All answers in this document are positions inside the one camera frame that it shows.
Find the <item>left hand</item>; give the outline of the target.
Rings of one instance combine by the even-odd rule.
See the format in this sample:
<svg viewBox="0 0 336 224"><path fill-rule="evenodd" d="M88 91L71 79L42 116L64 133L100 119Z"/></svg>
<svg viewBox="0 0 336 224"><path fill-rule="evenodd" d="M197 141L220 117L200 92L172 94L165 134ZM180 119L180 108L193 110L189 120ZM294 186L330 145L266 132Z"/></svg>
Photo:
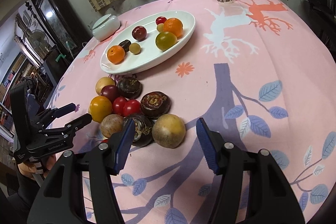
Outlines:
<svg viewBox="0 0 336 224"><path fill-rule="evenodd" d="M47 171L44 172L43 174L44 177L46 177L49 174L49 171L52 170L55 163L56 163L56 155L49 156L45 164ZM33 179L33 173L36 173L37 171L36 166L29 161L18 164L18 169L23 176L26 176L31 179Z"/></svg>

